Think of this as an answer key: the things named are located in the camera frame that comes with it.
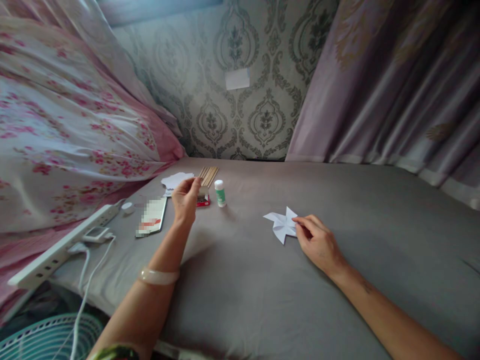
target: power cord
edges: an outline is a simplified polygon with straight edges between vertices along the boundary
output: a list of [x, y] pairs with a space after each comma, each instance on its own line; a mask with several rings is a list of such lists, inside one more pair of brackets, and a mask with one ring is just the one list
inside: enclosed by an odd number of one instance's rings
[[78, 280], [78, 288], [80, 289], [80, 296], [82, 295], [82, 289], [84, 287], [84, 277], [87, 268], [89, 267], [90, 261], [90, 249], [85, 246], [83, 242], [77, 242], [71, 248], [68, 249], [69, 254], [78, 254], [78, 253], [85, 253], [85, 262], [83, 263], [83, 268], [81, 269], [80, 279]]
[[[111, 239], [111, 241], [108, 244], [108, 247], [106, 248], [105, 253], [103, 254], [102, 258], [100, 259], [98, 264], [95, 266], [95, 268], [93, 269], [93, 271], [90, 274], [90, 277], [88, 278], [88, 282], [86, 283], [86, 287], [85, 287], [85, 294], [83, 295], [83, 300], [81, 301], [80, 309], [78, 310], [78, 314], [77, 314], [76, 319], [75, 319], [75, 324], [73, 325], [73, 343], [72, 343], [72, 346], [71, 346], [70, 360], [75, 360], [75, 356], [77, 354], [77, 346], [78, 346], [78, 342], [79, 342], [80, 319], [82, 318], [82, 313], [84, 312], [85, 304], [87, 303], [87, 297], [89, 295], [90, 283], [92, 282], [92, 279], [95, 275], [95, 272], [100, 267], [100, 265], [102, 265], [105, 258], [107, 257], [107, 254], [109, 253], [109, 250], [112, 247], [112, 244], [114, 243], [114, 241], [117, 237], [115, 235], [113, 235], [113, 233], [110, 232], [106, 235], [106, 238]], [[85, 264], [83, 265], [83, 269], [82, 269], [81, 274], [80, 274], [80, 282], [79, 282], [79, 291], [80, 291], [80, 295], [81, 295], [82, 294], [82, 289], [83, 289], [83, 280], [84, 280], [85, 270], [87, 268], [88, 261], [90, 260], [90, 250], [82, 242], [76, 243], [74, 246], [71, 247], [71, 249], [69, 249], [69, 252], [70, 252], [70, 250], [75, 251], [75, 252], [73, 252], [73, 254], [76, 254], [78, 252], [85, 252], [86, 253]]]
[[116, 206], [117, 208], [120, 209], [120, 207], [123, 205], [123, 203], [125, 202], [125, 200], [127, 200], [126, 197], [123, 198], [123, 199], [118, 200], [118, 201], [114, 204], [114, 206]]

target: white cable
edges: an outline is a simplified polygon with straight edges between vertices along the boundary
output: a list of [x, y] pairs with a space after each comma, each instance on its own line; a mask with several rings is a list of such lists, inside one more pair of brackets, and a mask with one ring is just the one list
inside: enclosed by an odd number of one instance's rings
[[125, 202], [125, 200], [127, 200], [126, 197], [123, 198], [123, 199], [118, 200], [118, 201], [114, 204], [114, 206], [116, 206], [117, 208], [120, 208], [120, 207], [122, 206], [122, 204]]
[[82, 317], [82, 313], [84, 311], [85, 304], [87, 303], [87, 297], [89, 295], [90, 283], [92, 282], [92, 279], [95, 275], [95, 272], [97, 271], [97, 269], [100, 267], [100, 265], [104, 262], [105, 258], [107, 257], [107, 254], [109, 253], [109, 250], [112, 247], [112, 244], [114, 243], [116, 238], [117, 237], [115, 235], [113, 235], [110, 243], [108, 244], [108, 247], [105, 250], [105, 253], [103, 254], [102, 258], [100, 259], [98, 264], [95, 266], [95, 268], [91, 272], [90, 277], [88, 278], [88, 282], [86, 283], [85, 295], [83, 296], [83, 300], [81, 302], [80, 309], [78, 310], [78, 314], [77, 314], [76, 319], [75, 319], [75, 324], [73, 325], [73, 344], [71, 346], [70, 360], [75, 360], [75, 355], [77, 354], [77, 345], [78, 345], [78, 342], [79, 342], [80, 319]]
[[83, 264], [83, 269], [81, 270], [81, 273], [80, 273], [80, 279], [78, 280], [78, 288], [80, 290], [80, 296], [83, 296], [82, 289], [84, 288], [84, 277], [85, 277], [85, 273], [87, 272], [87, 268], [89, 267], [89, 261], [90, 261], [90, 249], [87, 247], [85, 251], [85, 263]]

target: bed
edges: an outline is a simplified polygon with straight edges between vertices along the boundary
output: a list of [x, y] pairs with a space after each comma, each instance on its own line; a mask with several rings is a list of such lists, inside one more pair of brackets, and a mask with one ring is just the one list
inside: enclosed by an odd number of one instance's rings
[[[161, 179], [219, 167], [227, 207], [197, 209], [175, 288], [164, 344], [215, 359], [389, 359], [349, 301], [263, 215], [316, 214], [347, 260], [411, 317], [467, 359], [480, 355], [479, 213], [395, 167], [184, 158], [132, 195], [118, 215], [107, 262], [88, 302], [113, 314], [174, 219], [136, 239], [142, 206], [163, 194]], [[92, 252], [92, 263], [106, 244]], [[84, 259], [51, 281], [78, 293]]]

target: wooden stick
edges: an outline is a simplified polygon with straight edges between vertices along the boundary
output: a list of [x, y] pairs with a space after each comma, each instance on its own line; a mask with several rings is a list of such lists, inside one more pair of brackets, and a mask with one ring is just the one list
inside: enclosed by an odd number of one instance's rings
[[215, 178], [215, 175], [217, 174], [217, 171], [219, 170], [218, 167], [214, 167], [212, 172], [210, 173], [210, 176], [208, 177], [208, 181], [207, 181], [207, 186], [210, 187], [210, 185], [212, 185], [212, 181], [214, 180]]
[[219, 168], [217, 167], [215, 169], [215, 172], [213, 173], [211, 179], [210, 179], [210, 182], [208, 183], [208, 187], [210, 187], [210, 185], [212, 185], [212, 182], [214, 181], [215, 177], [217, 176], [217, 173], [219, 172]]
[[209, 179], [210, 179], [210, 177], [212, 176], [212, 171], [213, 171], [213, 170], [214, 170], [213, 167], [210, 167], [210, 168], [208, 169], [208, 173], [207, 173], [206, 176], [205, 176], [205, 181], [204, 181], [204, 184], [203, 184], [204, 186], [207, 186], [207, 185], [209, 184]]
[[205, 177], [206, 177], [208, 171], [209, 171], [209, 167], [205, 167], [205, 168], [204, 168], [204, 171], [203, 171], [203, 173], [202, 173], [202, 175], [201, 175], [201, 186], [204, 186], [204, 185], [205, 185]]
[[200, 174], [198, 175], [199, 178], [202, 178], [202, 175], [204, 174], [204, 171], [205, 171], [205, 167], [203, 167], [203, 169], [200, 171]]

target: purple curtain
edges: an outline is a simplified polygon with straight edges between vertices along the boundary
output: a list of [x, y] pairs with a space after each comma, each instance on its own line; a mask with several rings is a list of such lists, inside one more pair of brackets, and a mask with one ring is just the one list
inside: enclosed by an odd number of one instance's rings
[[480, 4], [342, 0], [287, 161], [395, 165], [480, 210]]

